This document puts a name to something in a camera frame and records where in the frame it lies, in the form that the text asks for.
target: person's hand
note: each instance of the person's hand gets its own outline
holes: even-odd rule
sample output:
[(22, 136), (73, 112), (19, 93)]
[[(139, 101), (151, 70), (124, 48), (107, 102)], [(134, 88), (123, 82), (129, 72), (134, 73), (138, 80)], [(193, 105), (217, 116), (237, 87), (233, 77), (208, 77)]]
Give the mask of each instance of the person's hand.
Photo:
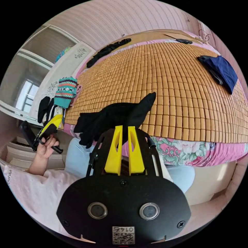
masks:
[(38, 144), (37, 155), (41, 158), (48, 159), (54, 151), (51, 147), (58, 145), (59, 145), (59, 141), (56, 140), (56, 138), (53, 135), (50, 135), (50, 139), (44, 145), (42, 145), (41, 143)]

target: striped mitten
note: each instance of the striped mitten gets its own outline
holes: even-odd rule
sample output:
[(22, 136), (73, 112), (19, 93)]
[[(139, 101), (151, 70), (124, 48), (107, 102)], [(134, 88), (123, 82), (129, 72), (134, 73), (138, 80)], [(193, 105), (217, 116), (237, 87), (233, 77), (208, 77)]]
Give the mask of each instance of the striped mitten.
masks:
[(54, 105), (68, 108), (71, 100), (76, 96), (77, 82), (74, 77), (61, 78), (54, 97)]

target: qr code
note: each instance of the qr code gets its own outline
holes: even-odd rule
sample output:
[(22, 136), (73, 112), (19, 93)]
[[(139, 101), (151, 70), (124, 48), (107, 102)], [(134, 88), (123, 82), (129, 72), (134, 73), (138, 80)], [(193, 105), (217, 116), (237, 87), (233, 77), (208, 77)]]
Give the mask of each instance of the qr code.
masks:
[(113, 227), (114, 245), (133, 245), (135, 244), (134, 227)]

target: person's leg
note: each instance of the person's leg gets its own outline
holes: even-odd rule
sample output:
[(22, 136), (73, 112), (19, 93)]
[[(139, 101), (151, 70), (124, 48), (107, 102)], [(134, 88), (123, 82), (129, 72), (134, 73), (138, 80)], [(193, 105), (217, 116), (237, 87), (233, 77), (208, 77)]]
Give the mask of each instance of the person's leg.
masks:
[(173, 182), (185, 193), (193, 184), (195, 178), (195, 169), (186, 165), (166, 165), (166, 168)]
[(85, 146), (79, 144), (80, 139), (73, 138), (70, 141), (66, 161), (65, 161), (65, 171), (74, 174), (78, 178), (83, 178), (86, 176), (90, 153), (93, 151), (94, 146), (86, 149)]

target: bed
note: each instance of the bed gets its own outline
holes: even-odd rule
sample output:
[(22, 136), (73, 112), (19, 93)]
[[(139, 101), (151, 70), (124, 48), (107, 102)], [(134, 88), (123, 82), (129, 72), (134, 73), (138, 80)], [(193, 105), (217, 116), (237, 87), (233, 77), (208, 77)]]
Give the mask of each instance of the bed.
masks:
[(248, 153), (248, 103), (239, 80), (229, 95), (196, 59), (216, 57), (218, 51), (179, 30), (125, 38), (131, 42), (79, 70), (82, 92), (67, 110), (65, 132), (77, 135), (73, 130), (82, 112), (98, 112), (115, 102), (137, 103), (155, 91), (154, 106), (140, 128), (152, 136), (165, 164), (213, 166)]

